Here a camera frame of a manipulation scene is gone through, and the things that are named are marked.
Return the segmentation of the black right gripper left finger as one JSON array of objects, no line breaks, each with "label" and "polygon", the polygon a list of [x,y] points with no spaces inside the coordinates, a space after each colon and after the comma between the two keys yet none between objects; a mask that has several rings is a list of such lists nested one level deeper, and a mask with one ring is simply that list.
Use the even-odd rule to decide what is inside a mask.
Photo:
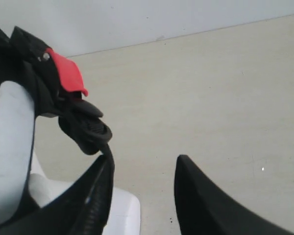
[{"label": "black right gripper left finger", "polygon": [[114,163],[99,156],[66,191],[39,207],[26,186],[12,214],[0,222],[0,235],[101,235],[113,191]]}]

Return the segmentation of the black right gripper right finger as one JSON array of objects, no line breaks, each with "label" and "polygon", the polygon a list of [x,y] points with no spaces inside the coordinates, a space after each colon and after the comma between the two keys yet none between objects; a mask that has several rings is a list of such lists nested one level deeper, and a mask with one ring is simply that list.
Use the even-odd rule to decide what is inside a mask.
[{"label": "black right gripper right finger", "polygon": [[224,186],[187,155],[176,160],[175,211],[183,235],[294,235],[294,180],[254,166]]}]

